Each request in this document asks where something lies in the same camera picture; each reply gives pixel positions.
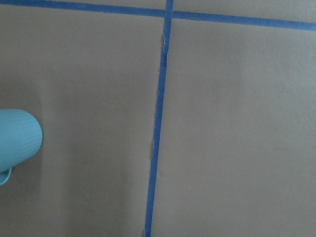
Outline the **blue ribbed cup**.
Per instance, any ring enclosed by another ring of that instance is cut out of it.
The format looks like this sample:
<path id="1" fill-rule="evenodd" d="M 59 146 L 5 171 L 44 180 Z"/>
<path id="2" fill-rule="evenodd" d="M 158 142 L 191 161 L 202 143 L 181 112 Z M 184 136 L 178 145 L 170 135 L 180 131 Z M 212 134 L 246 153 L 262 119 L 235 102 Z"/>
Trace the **blue ribbed cup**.
<path id="1" fill-rule="evenodd" d="M 40 149 L 43 133 L 38 120 L 21 109 L 0 111 L 0 184 L 5 184 L 17 165 Z"/>

